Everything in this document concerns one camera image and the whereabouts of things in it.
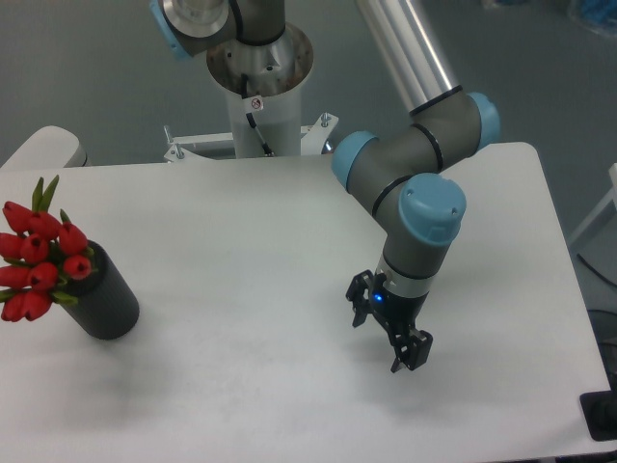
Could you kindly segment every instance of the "black vase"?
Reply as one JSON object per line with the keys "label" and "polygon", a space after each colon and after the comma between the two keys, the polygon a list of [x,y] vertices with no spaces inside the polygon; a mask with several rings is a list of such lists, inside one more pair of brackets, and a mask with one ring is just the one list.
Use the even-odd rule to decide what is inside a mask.
{"label": "black vase", "polygon": [[114,340],[135,326],[139,303],[105,250],[93,241],[89,246],[94,250],[93,268],[97,271],[84,280],[69,282],[64,291],[79,302],[61,305],[90,336]]}

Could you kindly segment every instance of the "black cable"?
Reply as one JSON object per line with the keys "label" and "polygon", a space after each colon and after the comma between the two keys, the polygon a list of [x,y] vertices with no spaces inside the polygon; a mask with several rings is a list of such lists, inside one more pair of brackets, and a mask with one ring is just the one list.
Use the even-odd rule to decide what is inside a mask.
{"label": "black cable", "polygon": [[[240,86],[240,95],[242,96],[242,99],[245,99],[249,97],[249,76],[247,74],[242,74],[240,77],[242,78],[242,84]],[[257,128],[257,122],[255,121],[255,118],[253,117],[253,113],[247,113],[247,121],[249,122],[249,125],[255,131],[255,134],[259,138],[259,142],[261,144],[261,147],[266,157],[273,157],[274,152],[272,151],[268,143],[264,140],[263,135],[261,134],[261,131],[259,130],[259,128]]]}
{"label": "black cable", "polygon": [[581,254],[577,254],[577,258],[578,260],[580,260],[580,262],[589,269],[589,271],[591,271],[591,273],[593,273],[594,275],[596,275],[600,280],[602,280],[603,282],[605,282],[607,285],[617,288],[617,284],[611,282],[607,277],[605,277],[602,273],[600,273],[598,270],[596,270],[591,263],[589,263],[587,260],[585,260],[585,258],[581,255]]}

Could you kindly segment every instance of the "white chair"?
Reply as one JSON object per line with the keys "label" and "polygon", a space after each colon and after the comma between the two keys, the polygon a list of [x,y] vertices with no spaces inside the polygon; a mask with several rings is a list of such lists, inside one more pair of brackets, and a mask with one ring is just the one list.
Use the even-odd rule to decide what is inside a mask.
{"label": "white chair", "polygon": [[617,211],[617,164],[608,170],[613,186],[587,214],[568,238],[568,247],[575,254],[584,247],[615,215]]}
{"label": "white chair", "polygon": [[49,125],[38,130],[0,167],[5,171],[28,171],[90,165],[88,155],[75,135]]}

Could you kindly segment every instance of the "tulip bouquet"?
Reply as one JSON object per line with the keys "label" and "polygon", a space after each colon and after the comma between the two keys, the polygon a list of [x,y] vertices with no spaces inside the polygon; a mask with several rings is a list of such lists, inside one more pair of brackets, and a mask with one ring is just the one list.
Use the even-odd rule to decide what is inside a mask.
{"label": "tulip bouquet", "polygon": [[70,306],[78,299],[64,291],[70,282],[95,272],[94,250],[88,238],[60,210],[60,221],[48,213],[59,177],[43,191],[40,178],[32,195],[32,207],[6,202],[2,209],[14,233],[0,232],[1,318],[36,320],[52,303]]}

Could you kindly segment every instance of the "warning sticker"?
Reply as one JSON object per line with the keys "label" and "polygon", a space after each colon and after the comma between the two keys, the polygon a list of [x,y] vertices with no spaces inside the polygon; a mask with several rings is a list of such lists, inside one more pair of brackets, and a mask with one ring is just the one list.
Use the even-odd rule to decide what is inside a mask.
{"label": "warning sticker", "polygon": [[249,96],[243,99],[246,113],[255,113],[263,109],[263,98],[260,95]]}

